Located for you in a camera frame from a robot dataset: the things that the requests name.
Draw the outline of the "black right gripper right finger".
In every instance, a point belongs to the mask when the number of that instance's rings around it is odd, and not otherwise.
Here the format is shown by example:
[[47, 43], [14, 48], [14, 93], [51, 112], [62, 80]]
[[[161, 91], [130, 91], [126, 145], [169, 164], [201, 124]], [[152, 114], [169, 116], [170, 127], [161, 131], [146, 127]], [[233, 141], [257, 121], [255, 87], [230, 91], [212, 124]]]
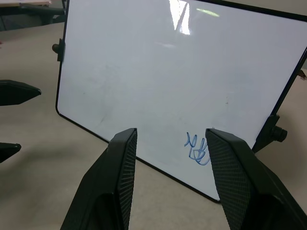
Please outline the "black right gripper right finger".
[[244, 140], [213, 128], [205, 136], [230, 230], [307, 230], [307, 215]]

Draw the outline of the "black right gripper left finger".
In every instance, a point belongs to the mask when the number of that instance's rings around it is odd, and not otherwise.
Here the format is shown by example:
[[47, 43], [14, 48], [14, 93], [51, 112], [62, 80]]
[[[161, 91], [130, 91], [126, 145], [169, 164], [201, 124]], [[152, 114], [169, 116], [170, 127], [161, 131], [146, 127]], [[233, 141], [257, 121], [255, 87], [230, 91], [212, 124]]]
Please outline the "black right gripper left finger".
[[83, 176], [60, 230], [129, 230], [137, 129], [117, 133]]

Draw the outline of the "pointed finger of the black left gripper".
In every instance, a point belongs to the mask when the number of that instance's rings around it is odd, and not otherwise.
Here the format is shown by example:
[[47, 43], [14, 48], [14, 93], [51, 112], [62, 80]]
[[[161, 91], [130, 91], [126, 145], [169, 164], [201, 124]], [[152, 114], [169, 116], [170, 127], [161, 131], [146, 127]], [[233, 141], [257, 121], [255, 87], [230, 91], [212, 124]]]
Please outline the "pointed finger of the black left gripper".
[[19, 152], [21, 147], [20, 144], [0, 143], [0, 163]]
[[29, 84], [0, 80], [0, 106], [19, 105], [41, 95], [41, 90]]

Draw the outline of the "blue marker scribble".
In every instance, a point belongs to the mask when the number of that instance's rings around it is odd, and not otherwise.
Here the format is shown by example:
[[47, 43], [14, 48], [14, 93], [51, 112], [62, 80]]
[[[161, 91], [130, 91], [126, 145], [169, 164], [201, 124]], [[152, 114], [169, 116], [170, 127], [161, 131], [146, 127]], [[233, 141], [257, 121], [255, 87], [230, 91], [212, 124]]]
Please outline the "blue marker scribble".
[[185, 148], [188, 148], [188, 157], [195, 161], [198, 165], [205, 166], [210, 161], [209, 149], [207, 140], [205, 137], [198, 139], [198, 135], [191, 136], [189, 132], [187, 134], [187, 141], [184, 144]]

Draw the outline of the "black whiteboard pivot knob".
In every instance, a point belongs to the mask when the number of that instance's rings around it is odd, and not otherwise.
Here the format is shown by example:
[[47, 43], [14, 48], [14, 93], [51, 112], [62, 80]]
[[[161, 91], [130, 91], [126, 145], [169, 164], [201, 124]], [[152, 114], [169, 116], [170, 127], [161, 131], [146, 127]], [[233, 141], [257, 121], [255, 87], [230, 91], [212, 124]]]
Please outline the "black whiteboard pivot knob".
[[286, 139], [287, 131], [276, 125], [279, 118], [278, 115], [271, 115], [267, 118], [252, 148], [254, 153], [257, 153], [274, 141], [283, 142]]
[[52, 45], [52, 50], [54, 53], [56, 53], [57, 56], [57, 61], [62, 62], [63, 57], [64, 57], [64, 51], [65, 51], [65, 42], [63, 39], [59, 39], [58, 44], [53, 44]]

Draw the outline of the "light wooden background desk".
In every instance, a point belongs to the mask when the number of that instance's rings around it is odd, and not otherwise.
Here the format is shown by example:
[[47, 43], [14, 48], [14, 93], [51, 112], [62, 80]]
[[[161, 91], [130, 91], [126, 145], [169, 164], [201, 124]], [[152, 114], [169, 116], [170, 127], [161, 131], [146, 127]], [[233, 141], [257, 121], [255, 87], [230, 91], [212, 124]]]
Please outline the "light wooden background desk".
[[18, 7], [20, 4], [50, 5], [52, 0], [0, 0], [0, 8]]

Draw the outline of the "black-framed whiteboard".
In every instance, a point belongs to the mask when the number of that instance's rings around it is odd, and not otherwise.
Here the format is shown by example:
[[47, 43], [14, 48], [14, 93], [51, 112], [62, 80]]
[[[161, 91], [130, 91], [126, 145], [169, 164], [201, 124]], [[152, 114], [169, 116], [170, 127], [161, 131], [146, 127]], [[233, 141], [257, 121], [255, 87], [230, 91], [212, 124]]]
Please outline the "black-framed whiteboard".
[[253, 148], [307, 59], [307, 15], [224, 0], [68, 0], [56, 110], [110, 141], [138, 130], [137, 158], [219, 202], [208, 128]]

